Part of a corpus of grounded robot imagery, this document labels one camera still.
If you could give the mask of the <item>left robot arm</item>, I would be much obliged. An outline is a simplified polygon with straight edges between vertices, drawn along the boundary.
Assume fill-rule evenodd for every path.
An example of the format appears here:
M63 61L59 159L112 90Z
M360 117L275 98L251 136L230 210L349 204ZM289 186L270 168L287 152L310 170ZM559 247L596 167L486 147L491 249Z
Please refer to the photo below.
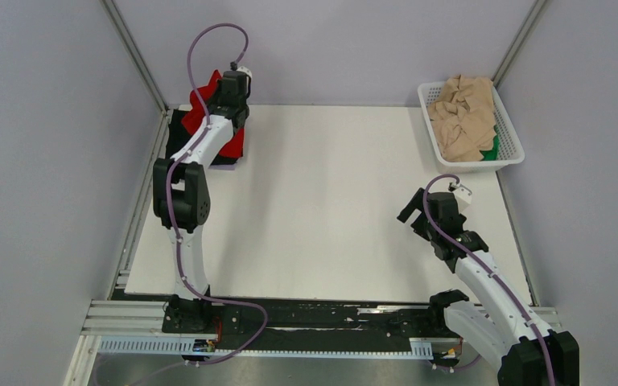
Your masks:
M163 331L200 333L214 322L204 269L202 236L211 210L206 170L234 164L242 156L251 92L248 69L214 71L191 94L193 107L176 110L164 157L153 165L153 211L170 230L175 253L175 286L167 303Z

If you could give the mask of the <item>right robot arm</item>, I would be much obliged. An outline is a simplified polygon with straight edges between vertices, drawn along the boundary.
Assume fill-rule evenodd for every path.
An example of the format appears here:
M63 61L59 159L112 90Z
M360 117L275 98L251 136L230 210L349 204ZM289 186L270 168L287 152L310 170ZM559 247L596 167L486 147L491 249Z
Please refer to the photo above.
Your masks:
M460 290L430 298L427 324L437 335L456 333L495 370L500 385L578 385L580 352L575 337L556 331L513 292L500 273L488 245L464 228L459 209L464 187L430 193L420 188L398 215L427 240L435 255L472 291L479 310Z

